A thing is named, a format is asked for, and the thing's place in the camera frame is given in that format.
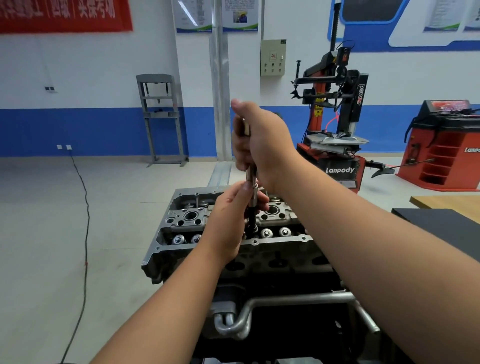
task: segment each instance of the control panel box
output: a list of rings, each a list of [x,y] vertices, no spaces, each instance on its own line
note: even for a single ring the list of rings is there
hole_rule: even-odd
[[[260,45],[260,76],[285,75],[286,39],[262,40]]]

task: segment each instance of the wooden table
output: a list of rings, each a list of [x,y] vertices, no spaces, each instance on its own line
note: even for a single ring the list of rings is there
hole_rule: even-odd
[[[412,196],[410,202],[420,208],[450,208],[480,224],[480,194]]]

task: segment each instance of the person's right hand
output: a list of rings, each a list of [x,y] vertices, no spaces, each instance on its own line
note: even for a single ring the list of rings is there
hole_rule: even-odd
[[[233,118],[233,155],[239,170],[247,170],[255,161],[257,178],[268,191],[279,193],[277,182],[298,153],[284,121],[274,113],[261,109],[251,101],[231,102]],[[250,126],[251,136],[244,135],[243,120]]]

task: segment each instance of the yellow warning label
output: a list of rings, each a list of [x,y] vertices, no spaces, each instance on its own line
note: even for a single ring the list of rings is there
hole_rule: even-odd
[[[316,98],[315,102],[322,102],[324,100],[325,100],[324,98]],[[315,105],[315,108],[313,109],[313,116],[314,117],[322,116],[323,112],[324,112],[323,106]]]

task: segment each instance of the red banner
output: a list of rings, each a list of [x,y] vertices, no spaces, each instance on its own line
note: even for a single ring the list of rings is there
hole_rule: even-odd
[[[128,0],[0,0],[0,33],[129,30]]]

